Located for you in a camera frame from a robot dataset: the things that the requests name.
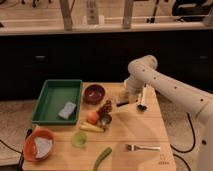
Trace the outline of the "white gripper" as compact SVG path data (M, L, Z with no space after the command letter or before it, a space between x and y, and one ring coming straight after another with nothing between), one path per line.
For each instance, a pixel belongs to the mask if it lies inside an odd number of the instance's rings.
M129 79L125 79L123 82L124 88L118 92L115 98L115 103L117 107L123 105L136 103L138 101L139 94L141 93L141 88L134 88L129 84Z

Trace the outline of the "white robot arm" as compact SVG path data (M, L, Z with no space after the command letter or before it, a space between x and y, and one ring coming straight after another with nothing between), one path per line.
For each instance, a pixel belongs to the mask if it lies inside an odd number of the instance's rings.
M128 64L129 77L124 80L123 93L132 101L144 85L149 85L198 119L205 128L196 171L213 171L213 94L158 72L157 65L153 55L132 60Z

